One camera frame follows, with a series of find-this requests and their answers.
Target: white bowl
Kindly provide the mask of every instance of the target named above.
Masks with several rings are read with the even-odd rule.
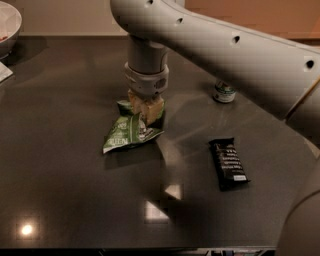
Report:
[[[18,39],[21,24],[20,12],[12,5],[0,1],[0,60],[10,54]]]

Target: snack bag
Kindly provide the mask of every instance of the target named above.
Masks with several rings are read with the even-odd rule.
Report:
[[[141,113],[133,114],[129,101],[118,101],[120,117],[113,124],[106,136],[103,145],[103,153],[107,153],[115,148],[132,148],[145,143],[164,131],[157,125],[163,121],[164,106],[153,125],[146,126]]]

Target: dark tabletop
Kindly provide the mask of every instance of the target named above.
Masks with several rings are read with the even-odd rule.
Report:
[[[240,93],[215,102],[215,78],[170,51],[165,132],[104,155],[126,43],[18,39],[0,84],[0,248],[275,248],[316,163],[305,140]],[[251,182],[221,192],[208,142],[225,137]]]

